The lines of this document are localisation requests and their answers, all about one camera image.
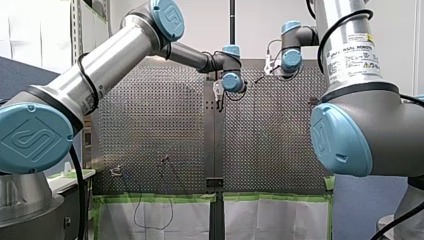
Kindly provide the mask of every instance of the white wall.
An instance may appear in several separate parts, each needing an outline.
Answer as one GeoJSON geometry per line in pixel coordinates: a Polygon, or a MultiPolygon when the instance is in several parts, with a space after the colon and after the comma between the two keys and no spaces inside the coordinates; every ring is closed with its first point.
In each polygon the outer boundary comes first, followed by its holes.
{"type": "MultiPolygon", "coordinates": [[[[186,23],[186,32],[180,40],[182,43],[210,52],[228,44],[228,0],[175,1],[181,8],[186,23]]],[[[146,0],[110,0],[112,32],[119,29],[122,17],[131,8],[144,2],[146,0]]],[[[413,93],[414,86],[417,2],[419,0],[372,0],[368,4],[375,12],[371,26],[383,76],[396,83],[401,92],[407,94],[413,93]]],[[[281,26],[288,20],[300,20],[304,25],[314,24],[305,1],[239,0],[236,7],[236,41],[241,47],[242,58],[264,58],[267,43],[279,38],[281,26]]],[[[278,52],[278,44],[272,50],[274,53],[278,52]]],[[[304,49],[303,55],[306,59],[316,59],[316,48],[304,49]]]]}

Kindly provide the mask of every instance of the blue joint cap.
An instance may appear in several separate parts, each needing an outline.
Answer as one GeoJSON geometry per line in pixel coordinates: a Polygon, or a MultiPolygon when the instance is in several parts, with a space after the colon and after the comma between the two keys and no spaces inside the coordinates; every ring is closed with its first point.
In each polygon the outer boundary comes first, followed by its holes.
{"type": "Polygon", "coordinates": [[[184,34],[184,18],[173,0],[151,0],[150,11],[163,36],[171,42],[184,34]]]}
{"type": "Polygon", "coordinates": [[[302,54],[297,49],[287,50],[281,58],[281,68],[285,73],[294,73],[302,65],[302,54]]]}
{"type": "Polygon", "coordinates": [[[0,171],[41,172],[69,152],[73,130],[58,110],[42,104],[20,103],[0,108],[0,171]]]}
{"type": "Polygon", "coordinates": [[[222,87],[227,92],[240,92],[243,89],[243,81],[235,73],[226,73],[222,78],[222,87]]]}
{"type": "Polygon", "coordinates": [[[222,48],[222,51],[231,55],[240,57],[240,47],[238,45],[227,45],[222,48]]]}
{"type": "Polygon", "coordinates": [[[281,27],[281,33],[285,34],[286,32],[291,31],[295,28],[300,28],[300,26],[301,23],[297,20],[288,21],[281,27]]]}
{"type": "Polygon", "coordinates": [[[315,154],[328,170],[356,177],[371,173],[368,142],[343,109],[329,103],[318,105],[312,112],[310,131],[315,154]]]}

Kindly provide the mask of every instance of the wire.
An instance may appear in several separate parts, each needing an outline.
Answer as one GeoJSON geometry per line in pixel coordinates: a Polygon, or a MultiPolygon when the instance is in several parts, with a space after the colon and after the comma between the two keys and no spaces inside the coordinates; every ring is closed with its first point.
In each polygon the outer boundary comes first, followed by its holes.
{"type": "Polygon", "coordinates": [[[311,1],[310,0],[306,0],[306,6],[308,6],[308,11],[309,11],[309,14],[311,15],[311,17],[313,19],[315,19],[315,13],[312,10],[312,6],[311,6],[311,1]]]}
{"type": "Polygon", "coordinates": [[[222,112],[224,110],[224,94],[222,94],[221,100],[218,100],[218,112],[222,112]]]}
{"type": "Polygon", "coordinates": [[[361,9],[361,10],[352,12],[346,16],[341,17],[339,20],[337,20],[337,22],[333,26],[331,26],[331,28],[329,28],[327,32],[324,34],[324,36],[322,37],[322,40],[319,44],[318,56],[317,56],[318,66],[322,73],[324,73],[324,68],[322,66],[322,52],[324,51],[324,46],[327,43],[328,39],[330,38],[331,34],[333,34],[333,32],[337,30],[337,28],[339,28],[343,23],[345,23],[346,20],[361,14],[368,14],[369,20],[371,20],[371,18],[374,16],[374,12],[369,9],[361,9]]]}
{"type": "Polygon", "coordinates": [[[275,42],[281,42],[281,39],[274,39],[271,42],[268,43],[268,46],[266,47],[266,53],[269,54],[269,48],[271,47],[271,44],[275,42]]]}
{"type": "MultiPolygon", "coordinates": [[[[156,171],[159,173],[159,176],[160,176],[160,178],[161,178],[161,180],[162,180],[162,186],[164,186],[164,185],[166,185],[166,184],[165,184],[165,178],[164,178],[164,176],[163,176],[163,172],[159,171],[159,168],[160,168],[160,166],[157,166],[157,167],[156,167],[156,171]]],[[[175,169],[174,169],[174,167],[173,167],[173,166],[172,166],[172,169],[173,169],[173,171],[174,171],[174,174],[177,176],[177,174],[176,174],[175,169]]],[[[138,188],[139,188],[139,191],[140,191],[140,197],[139,197],[139,199],[138,199],[137,207],[135,208],[135,211],[134,211],[134,218],[133,218],[133,220],[134,220],[134,224],[135,224],[136,226],[141,227],[141,228],[144,228],[144,229],[155,229],[155,230],[159,230],[159,231],[161,231],[161,230],[165,230],[167,227],[169,227],[169,225],[171,225],[172,221],[174,220],[174,205],[173,205],[173,203],[172,203],[171,198],[170,198],[170,197],[168,197],[169,204],[171,205],[171,218],[169,219],[168,223],[167,223],[165,226],[163,226],[163,227],[161,227],[161,228],[158,228],[158,227],[149,227],[149,226],[143,226],[143,225],[140,225],[140,224],[137,222],[137,212],[138,212],[138,209],[140,208],[140,204],[141,204],[141,200],[142,200],[142,198],[143,198],[143,195],[142,195],[141,184],[140,184],[138,181],[137,181],[137,185],[138,185],[138,188]]],[[[166,194],[166,196],[168,196],[168,195],[169,195],[169,194],[168,194],[168,189],[167,189],[167,187],[166,187],[166,186],[165,186],[164,188],[165,188],[165,194],[166,194]]]]}
{"type": "Polygon", "coordinates": [[[204,53],[204,54],[206,54],[206,55],[209,55],[209,56],[210,56],[210,58],[208,58],[208,64],[205,66],[205,68],[209,66],[209,61],[210,61],[211,66],[212,66],[212,69],[213,69],[215,72],[216,72],[216,71],[218,71],[218,69],[216,68],[215,58],[214,58],[214,56],[212,55],[212,53],[210,53],[210,52],[206,52],[206,51],[204,51],[204,52],[202,52],[202,53],[204,53]]]}
{"type": "Polygon", "coordinates": [[[0,99],[0,106],[7,103],[10,99],[0,99]]]}
{"type": "Polygon", "coordinates": [[[99,106],[99,100],[100,100],[99,93],[97,92],[96,85],[94,85],[93,81],[91,81],[91,78],[85,73],[85,69],[82,66],[82,59],[87,55],[88,55],[88,53],[83,53],[83,54],[81,54],[81,56],[78,57],[78,60],[77,60],[77,64],[78,64],[78,68],[80,70],[80,73],[81,73],[83,79],[86,82],[88,82],[88,84],[90,85],[91,90],[93,92],[93,101],[94,101],[93,107],[91,108],[90,111],[88,111],[88,113],[85,114],[86,116],[90,115],[91,113],[96,111],[97,107],[99,106]]]}
{"type": "Polygon", "coordinates": [[[403,98],[403,99],[409,100],[409,101],[411,101],[411,102],[413,102],[413,103],[415,103],[415,104],[417,104],[417,105],[420,105],[421,107],[424,107],[424,102],[423,102],[423,101],[421,101],[421,100],[420,100],[420,99],[418,99],[418,98],[411,97],[411,96],[404,95],[404,94],[400,94],[400,98],[403,98]]]}
{"type": "Polygon", "coordinates": [[[214,53],[213,53],[213,55],[216,55],[217,53],[221,53],[221,54],[224,54],[225,56],[227,56],[227,57],[230,57],[230,58],[232,58],[233,60],[235,60],[236,62],[238,62],[238,64],[240,64],[240,67],[241,67],[241,61],[240,61],[240,59],[238,59],[237,57],[235,57],[235,56],[233,56],[233,55],[231,55],[231,54],[229,54],[229,53],[226,53],[226,52],[223,52],[223,51],[215,51],[214,53]]]}
{"type": "Polygon", "coordinates": [[[78,226],[78,240],[84,240],[85,219],[86,219],[84,178],[82,175],[81,165],[73,145],[71,146],[69,153],[71,154],[71,160],[75,168],[75,173],[77,175],[77,183],[78,183],[79,212],[80,212],[80,219],[79,219],[79,226],[78,226]]]}
{"type": "Polygon", "coordinates": [[[228,98],[230,101],[232,101],[232,102],[238,102],[238,101],[242,100],[242,99],[244,98],[244,96],[246,96],[246,92],[247,92],[247,90],[246,90],[246,91],[244,91],[244,92],[243,92],[243,95],[241,95],[241,97],[239,97],[239,98],[231,98],[231,97],[230,97],[230,95],[228,95],[228,92],[225,92],[225,95],[227,96],[227,98],[228,98]]]}
{"type": "Polygon", "coordinates": [[[378,240],[380,239],[387,231],[395,227],[396,225],[406,221],[407,219],[415,216],[419,212],[421,212],[424,209],[424,202],[412,209],[411,211],[405,213],[404,215],[400,216],[399,218],[393,220],[391,223],[387,224],[384,228],[380,229],[374,236],[371,238],[371,240],[378,240]]]}

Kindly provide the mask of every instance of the pegboard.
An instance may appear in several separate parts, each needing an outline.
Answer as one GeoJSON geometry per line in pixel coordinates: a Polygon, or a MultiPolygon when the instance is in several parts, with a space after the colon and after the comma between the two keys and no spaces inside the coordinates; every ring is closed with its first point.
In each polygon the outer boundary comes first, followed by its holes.
{"type": "Polygon", "coordinates": [[[325,193],[323,177],[329,173],[316,159],[309,135],[310,98],[326,90],[322,74],[314,62],[305,61],[292,81],[266,77],[253,84],[263,66],[263,60],[243,61],[249,87],[241,101],[225,100],[218,136],[205,127],[211,121],[205,112],[206,76],[175,63],[143,61],[94,115],[95,194],[204,193],[210,161],[223,169],[223,176],[215,177],[224,178],[225,191],[325,193]],[[205,141],[211,134],[221,144],[205,141]],[[211,148],[223,154],[210,158],[211,148]],[[163,181],[157,166],[167,156],[171,164],[159,168],[163,181]],[[118,165],[123,176],[112,177],[109,170],[118,165]]]}
{"type": "Polygon", "coordinates": [[[205,191],[204,80],[191,68],[145,60],[108,93],[93,120],[97,194],[205,191]],[[123,176],[112,177],[118,165],[123,176]]]}
{"type": "Polygon", "coordinates": [[[309,134],[314,105],[327,87],[315,61],[291,81],[265,77],[263,61],[243,62],[249,82],[243,100],[226,101],[224,131],[225,191],[325,193],[329,173],[317,160],[309,134]]]}

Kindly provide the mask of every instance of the warning label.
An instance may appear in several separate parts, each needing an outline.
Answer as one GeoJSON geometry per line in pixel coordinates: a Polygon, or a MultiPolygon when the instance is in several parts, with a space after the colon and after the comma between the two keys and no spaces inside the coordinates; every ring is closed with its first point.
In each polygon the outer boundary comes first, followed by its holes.
{"type": "Polygon", "coordinates": [[[374,39],[369,33],[355,33],[347,35],[348,42],[374,42],[374,39]]]}
{"type": "Polygon", "coordinates": [[[380,64],[372,42],[351,42],[342,49],[327,53],[330,84],[344,82],[358,75],[379,75],[380,64]]]}

